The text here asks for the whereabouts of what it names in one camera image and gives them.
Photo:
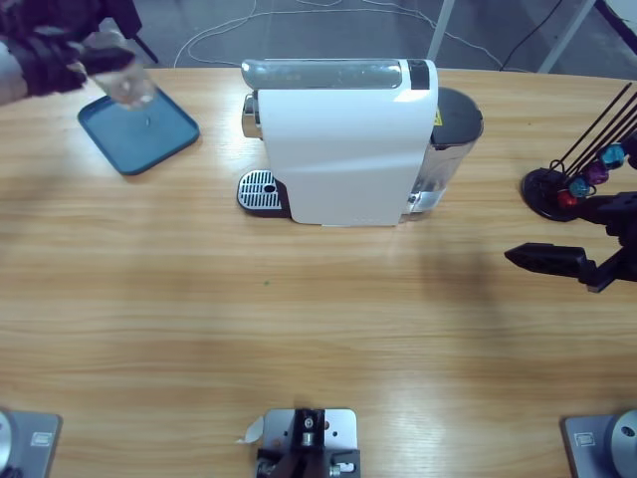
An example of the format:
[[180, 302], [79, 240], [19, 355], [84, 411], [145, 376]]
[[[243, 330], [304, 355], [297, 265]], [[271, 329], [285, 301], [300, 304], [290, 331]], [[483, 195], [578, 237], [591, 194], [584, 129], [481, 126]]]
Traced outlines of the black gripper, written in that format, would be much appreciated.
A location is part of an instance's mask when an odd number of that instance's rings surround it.
[[135, 60], [134, 52], [116, 48], [122, 46], [122, 35], [112, 30], [34, 32], [20, 39], [19, 46], [19, 64], [30, 97], [79, 90], [87, 75], [120, 72]]
[[610, 222], [608, 236], [620, 248], [596, 268], [581, 247], [525, 243], [505, 252], [505, 257], [530, 272], [575, 278], [589, 292], [600, 293], [615, 280], [636, 281], [636, 192], [593, 195], [576, 205], [573, 214], [588, 222]]

